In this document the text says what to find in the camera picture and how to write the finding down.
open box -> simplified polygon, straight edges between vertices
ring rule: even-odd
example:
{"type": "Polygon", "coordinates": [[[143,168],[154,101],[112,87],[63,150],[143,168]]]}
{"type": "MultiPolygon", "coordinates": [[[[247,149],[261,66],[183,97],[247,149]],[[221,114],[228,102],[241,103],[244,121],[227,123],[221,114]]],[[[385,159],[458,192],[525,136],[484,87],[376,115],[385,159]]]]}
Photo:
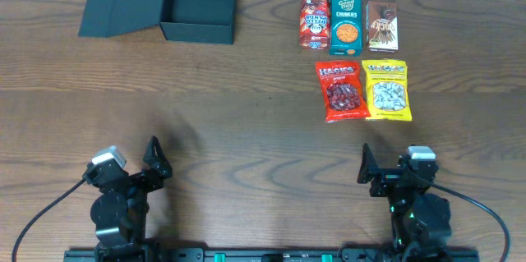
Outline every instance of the open box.
{"type": "Polygon", "coordinates": [[[236,0],[87,0],[79,36],[160,25],[166,40],[233,44],[236,0]]]}

red candy bag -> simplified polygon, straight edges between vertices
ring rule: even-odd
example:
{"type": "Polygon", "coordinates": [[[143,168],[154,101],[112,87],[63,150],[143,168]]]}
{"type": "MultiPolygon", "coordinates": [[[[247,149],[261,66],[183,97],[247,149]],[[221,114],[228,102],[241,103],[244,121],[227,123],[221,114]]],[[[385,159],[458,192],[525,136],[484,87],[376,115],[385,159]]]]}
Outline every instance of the red candy bag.
{"type": "Polygon", "coordinates": [[[327,110],[326,122],[371,116],[363,100],[358,62],[316,62],[316,73],[327,110]]]}

white candy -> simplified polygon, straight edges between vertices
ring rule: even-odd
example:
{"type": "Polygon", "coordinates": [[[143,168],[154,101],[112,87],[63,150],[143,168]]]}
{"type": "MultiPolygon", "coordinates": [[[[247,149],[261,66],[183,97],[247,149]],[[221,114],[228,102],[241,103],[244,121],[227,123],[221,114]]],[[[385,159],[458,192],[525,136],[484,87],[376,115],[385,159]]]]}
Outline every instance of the white candy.
{"type": "Polygon", "coordinates": [[[397,82],[378,82],[372,86],[374,105],[380,110],[398,111],[405,108],[405,90],[397,82]]]}

wooden surface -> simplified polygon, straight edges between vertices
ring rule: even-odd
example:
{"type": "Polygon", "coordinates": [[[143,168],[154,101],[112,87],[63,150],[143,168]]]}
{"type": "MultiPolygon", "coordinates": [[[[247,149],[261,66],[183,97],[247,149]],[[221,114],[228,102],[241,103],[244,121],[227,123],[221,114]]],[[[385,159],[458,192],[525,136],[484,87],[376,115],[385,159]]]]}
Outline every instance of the wooden surface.
{"type": "MultiPolygon", "coordinates": [[[[335,57],[299,47],[299,1],[238,0],[235,45],[223,46],[169,43],[157,27],[81,39],[85,0],[0,0],[0,260],[97,150],[117,145],[137,172],[155,134],[174,177],[150,195],[147,232],[169,245],[389,241],[387,200],[356,183],[362,144],[391,167],[416,143],[436,151],[437,183],[506,221],[510,261],[525,261],[526,0],[396,0],[413,122],[333,124],[314,64],[335,57]]],[[[94,246],[98,195],[84,185],[45,214],[19,261],[94,246]]],[[[447,198],[449,244],[496,261],[497,222],[447,198]]]]}

packaged food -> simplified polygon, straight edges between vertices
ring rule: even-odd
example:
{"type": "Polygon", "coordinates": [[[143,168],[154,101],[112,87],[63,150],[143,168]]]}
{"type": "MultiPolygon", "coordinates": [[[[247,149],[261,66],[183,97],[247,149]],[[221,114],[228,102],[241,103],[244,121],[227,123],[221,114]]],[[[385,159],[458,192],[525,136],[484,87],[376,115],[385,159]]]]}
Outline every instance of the packaged food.
{"type": "Polygon", "coordinates": [[[364,60],[366,72],[367,119],[411,122],[408,99],[408,67],[398,60],[364,60]]]}
{"type": "Polygon", "coordinates": [[[329,47],[330,24],[327,0],[302,0],[299,17],[299,43],[304,48],[329,47]]]}
{"type": "Polygon", "coordinates": [[[330,0],[331,55],[359,56],[362,52],[362,0],[330,0]]]}
{"type": "Polygon", "coordinates": [[[371,52],[396,52],[398,50],[396,3],[370,1],[365,9],[367,49],[371,52]]]}
{"type": "Polygon", "coordinates": [[[362,95],[360,64],[355,61],[317,62],[321,93],[325,102],[326,122],[369,117],[362,95]]]}

